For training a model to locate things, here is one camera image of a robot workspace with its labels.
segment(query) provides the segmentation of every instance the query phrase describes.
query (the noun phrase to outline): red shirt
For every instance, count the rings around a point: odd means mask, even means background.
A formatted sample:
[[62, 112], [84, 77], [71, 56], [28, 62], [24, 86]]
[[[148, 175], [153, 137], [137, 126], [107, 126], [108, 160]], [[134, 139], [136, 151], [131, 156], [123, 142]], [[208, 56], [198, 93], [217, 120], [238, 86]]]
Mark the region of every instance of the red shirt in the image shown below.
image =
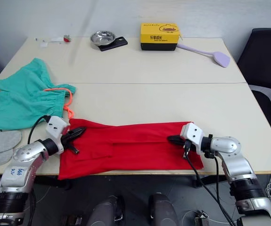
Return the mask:
[[[73, 145], [80, 151], [65, 151], [60, 158], [59, 179], [77, 178], [110, 170], [190, 170], [183, 148], [168, 142], [188, 122], [108, 126], [71, 119], [70, 129], [86, 131]], [[203, 168], [200, 156], [190, 152], [196, 169]]]

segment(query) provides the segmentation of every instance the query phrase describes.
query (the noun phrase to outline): orange drawstring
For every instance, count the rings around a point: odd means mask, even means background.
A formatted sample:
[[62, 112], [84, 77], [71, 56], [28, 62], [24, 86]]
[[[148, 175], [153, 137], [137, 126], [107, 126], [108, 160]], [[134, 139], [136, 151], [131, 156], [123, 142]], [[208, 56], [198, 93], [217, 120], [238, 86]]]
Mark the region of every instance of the orange drawstring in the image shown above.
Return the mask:
[[64, 109], [64, 111], [67, 111], [68, 118], [71, 119], [74, 116], [74, 112], [68, 106], [73, 101], [73, 94], [71, 93], [71, 91], [69, 89], [66, 89], [66, 88], [52, 88], [52, 89], [45, 89], [44, 91], [52, 91], [52, 90], [65, 90], [65, 91], [69, 92], [69, 101], [64, 104], [63, 109]]

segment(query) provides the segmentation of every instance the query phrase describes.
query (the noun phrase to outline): yellow box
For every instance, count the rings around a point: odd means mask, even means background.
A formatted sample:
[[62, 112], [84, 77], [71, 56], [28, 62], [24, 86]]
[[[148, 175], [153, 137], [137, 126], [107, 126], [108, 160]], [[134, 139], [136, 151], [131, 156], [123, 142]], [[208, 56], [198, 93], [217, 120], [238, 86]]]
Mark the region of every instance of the yellow box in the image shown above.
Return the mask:
[[180, 32], [177, 24], [142, 23], [140, 43], [142, 50], [175, 50]]

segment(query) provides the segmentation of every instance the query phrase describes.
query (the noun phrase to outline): black office chair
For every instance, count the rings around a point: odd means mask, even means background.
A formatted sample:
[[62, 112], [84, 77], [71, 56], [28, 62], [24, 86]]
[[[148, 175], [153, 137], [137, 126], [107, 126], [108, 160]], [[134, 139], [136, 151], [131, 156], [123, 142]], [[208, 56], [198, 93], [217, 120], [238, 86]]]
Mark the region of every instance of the black office chair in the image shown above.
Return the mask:
[[[271, 88], [271, 28], [252, 30], [238, 67], [249, 85]], [[252, 92], [271, 125], [270, 99], [260, 91]]]

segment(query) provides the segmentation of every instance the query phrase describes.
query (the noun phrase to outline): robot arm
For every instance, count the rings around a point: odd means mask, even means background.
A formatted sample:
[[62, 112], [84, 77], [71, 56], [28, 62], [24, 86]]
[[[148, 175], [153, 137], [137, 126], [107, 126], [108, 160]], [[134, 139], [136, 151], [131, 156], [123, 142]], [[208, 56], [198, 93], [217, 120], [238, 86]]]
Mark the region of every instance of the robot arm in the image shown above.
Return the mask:
[[230, 193], [236, 199], [238, 212], [246, 215], [240, 220], [242, 225], [257, 225], [256, 220], [264, 223], [266, 216], [271, 218], [271, 201], [264, 195], [257, 176], [243, 157], [238, 140], [212, 135], [204, 137], [203, 131], [194, 123], [183, 126], [180, 137], [194, 144], [197, 154], [204, 153], [206, 158], [218, 156], [222, 160], [222, 168], [230, 184]]
[[62, 153], [69, 142], [79, 137], [85, 128], [69, 131], [65, 121], [51, 116], [46, 128], [48, 137], [13, 152], [12, 160], [0, 180], [0, 225], [21, 225], [24, 207], [33, 187], [37, 169], [55, 153]]

